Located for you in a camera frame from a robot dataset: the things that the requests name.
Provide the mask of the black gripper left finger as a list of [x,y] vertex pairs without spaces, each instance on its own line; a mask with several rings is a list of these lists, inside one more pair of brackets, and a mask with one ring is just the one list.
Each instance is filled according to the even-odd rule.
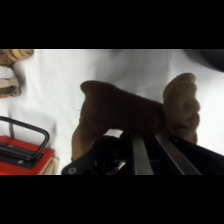
[[142,137],[138,134],[131,135],[134,173],[136,175],[153,175],[147,150]]

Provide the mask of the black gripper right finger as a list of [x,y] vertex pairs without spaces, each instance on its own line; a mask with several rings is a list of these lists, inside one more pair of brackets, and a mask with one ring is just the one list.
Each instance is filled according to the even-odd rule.
[[197,168],[162,133],[156,133],[155,139],[175,165],[181,175],[200,175]]

